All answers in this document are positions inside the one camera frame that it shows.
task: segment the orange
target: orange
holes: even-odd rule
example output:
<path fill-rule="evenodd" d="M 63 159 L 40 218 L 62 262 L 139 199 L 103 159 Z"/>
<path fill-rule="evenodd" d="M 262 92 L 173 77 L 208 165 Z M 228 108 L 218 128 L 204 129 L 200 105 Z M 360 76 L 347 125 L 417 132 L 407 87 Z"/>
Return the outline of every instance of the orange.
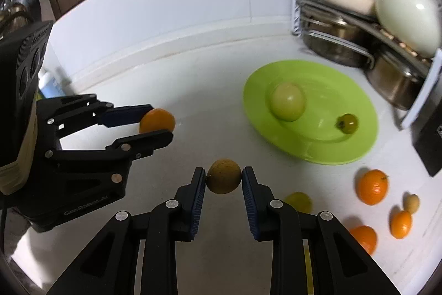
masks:
<path fill-rule="evenodd" d="M 140 133 L 154 132 L 161 129 L 167 129 L 169 132 L 173 132 L 173 129 L 175 129 L 175 118 L 167 110 L 152 109 L 140 121 Z"/>
<path fill-rule="evenodd" d="M 350 230 L 350 234 L 356 239 L 357 242 L 364 248 L 368 254 L 373 254 L 377 245 L 377 235 L 373 228 L 369 226 L 358 226 Z"/>
<path fill-rule="evenodd" d="M 356 191 L 362 202 L 375 205 L 388 191 L 388 177 L 380 170 L 370 170 L 358 181 Z"/>
<path fill-rule="evenodd" d="M 390 223 L 391 234 L 396 239 L 403 239 L 412 228 L 413 220 L 409 211 L 402 210 L 395 214 Z"/>

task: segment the kitchen counter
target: kitchen counter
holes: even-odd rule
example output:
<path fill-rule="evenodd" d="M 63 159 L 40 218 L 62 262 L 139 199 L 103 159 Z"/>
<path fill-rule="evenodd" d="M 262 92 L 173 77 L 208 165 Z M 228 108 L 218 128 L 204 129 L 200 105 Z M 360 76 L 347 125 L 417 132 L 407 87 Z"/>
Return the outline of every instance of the kitchen counter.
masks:
<path fill-rule="evenodd" d="M 311 164 L 285 154 L 253 129 L 242 108 L 244 83 L 257 68 L 282 59 L 328 65 L 368 94 L 378 114 L 379 135 L 364 158 L 341 166 Z M 252 166 L 258 181 L 277 198 L 303 191 L 312 198 L 314 213 L 331 211 L 349 228 L 360 223 L 373 227 L 378 235 L 373 258 L 403 295 L 417 294 L 442 258 L 442 176 L 428 176 L 410 131 L 397 130 L 395 112 L 361 70 L 329 62 L 293 36 L 257 37 L 176 53 L 140 64 L 84 93 L 96 93 L 115 106 L 150 103 L 171 111 L 177 121 L 174 140 L 153 156 L 134 161 L 125 198 L 47 233 L 27 231 L 13 258 L 44 289 L 116 212 L 151 211 L 187 184 L 195 167 L 208 170 L 213 161 L 225 157 L 241 168 Z M 137 131 L 137 125 L 94 126 L 64 138 L 62 146 L 101 149 Z M 354 191 L 357 174 L 370 168 L 390 177 L 386 198 L 372 207 L 359 201 Z M 409 236 L 397 240 L 390 234 L 388 218 L 394 207 L 401 207 L 406 191 L 419 195 L 421 207 Z M 253 240 L 240 187 L 228 195 L 207 191 L 195 241 L 176 246 L 178 291 L 268 294 L 271 254 L 271 243 Z"/>

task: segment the green fruit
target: green fruit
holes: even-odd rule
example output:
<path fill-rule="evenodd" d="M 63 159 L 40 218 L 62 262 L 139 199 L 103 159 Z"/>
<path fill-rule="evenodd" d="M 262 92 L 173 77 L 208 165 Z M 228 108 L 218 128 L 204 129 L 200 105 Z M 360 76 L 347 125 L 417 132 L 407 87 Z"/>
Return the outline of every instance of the green fruit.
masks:
<path fill-rule="evenodd" d="M 295 121 L 306 110 L 306 97 L 297 85 L 281 83 L 271 95 L 270 110 L 278 119 Z"/>
<path fill-rule="evenodd" d="M 284 199 L 284 201 L 293 206 L 296 211 L 301 211 L 306 214 L 312 212 L 312 200 L 306 193 L 301 191 L 290 194 Z"/>
<path fill-rule="evenodd" d="M 359 121 L 356 115 L 353 114 L 344 114 L 342 117 L 339 117 L 336 122 L 336 127 L 345 134 L 353 134 L 358 126 Z"/>

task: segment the yellow fruit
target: yellow fruit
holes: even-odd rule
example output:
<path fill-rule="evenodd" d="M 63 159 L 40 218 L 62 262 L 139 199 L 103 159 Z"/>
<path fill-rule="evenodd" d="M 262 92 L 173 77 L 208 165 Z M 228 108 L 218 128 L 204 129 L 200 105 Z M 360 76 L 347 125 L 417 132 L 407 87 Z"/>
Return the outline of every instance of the yellow fruit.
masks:
<path fill-rule="evenodd" d="M 368 254 L 372 255 L 377 245 L 377 235 L 373 228 L 369 226 L 358 226 L 350 230 L 350 234 L 364 248 Z"/>
<path fill-rule="evenodd" d="M 297 85 L 290 82 L 281 83 L 273 91 L 270 110 L 278 119 L 295 121 L 306 110 L 306 97 Z"/>
<path fill-rule="evenodd" d="M 152 109 L 140 121 L 140 134 L 162 129 L 167 129 L 169 132 L 173 132 L 173 129 L 175 129 L 175 118 L 167 110 Z"/>
<path fill-rule="evenodd" d="M 414 214 L 420 205 L 419 197 L 416 194 L 411 194 L 404 199 L 404 210 L 408 211 L 410 214 Z"/>
<path fill-rule="evenodd" d="M 357 182 L 357 196 L 367 205 L 378 204 L 388 191 L 388 177 L 380 170 L 368 171 Z"/>
<path fill-rule="evenodd" d="M 310 249 L 304 248 L 304 258 L 306 259 L 306 275 L 307 275 L 307 294 L 313 294 L 313 273 L 312 259 L 310 259 Z"/>
<path fill-rule="evenodd" d="M 412 215 L 403 210 L 395 214 L 390 223 L 391 234 L 396 239 L 403 239 L 408 235 L 413 225 Z"/>
<path fill-rule="evenodd" d="M 206 186 L 216 194 L 234 191 L 241 183 L 241 169 L 230 159 L 215 161 L 206 176 Z"/>
<path fill-rule="evenodd" d="M 301 191 L 288 195 L 284 201 L 293 206 L 296 211 L 307 214 L 312 212 L 312 200 L 306 193 L 302 193 Z"/>

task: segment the potato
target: potato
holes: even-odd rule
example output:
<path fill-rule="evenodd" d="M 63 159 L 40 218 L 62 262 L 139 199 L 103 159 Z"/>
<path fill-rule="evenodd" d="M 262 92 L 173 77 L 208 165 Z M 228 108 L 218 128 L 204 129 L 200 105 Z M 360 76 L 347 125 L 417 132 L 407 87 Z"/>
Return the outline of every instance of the potato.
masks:
<path fill-rule="evenodd" d="M 206 186 L 216 194 L 234 191 L 241 183 L 241 169 L 230 159 L 215 161 L 206 176 Z"/>
<path fill-rule="evenodd" d="M 420 200 L 416 194 L 408 195 L 404 199 L 404 210 L 411 214 L 414 214 L 419 209 L 419 205 Z"/>

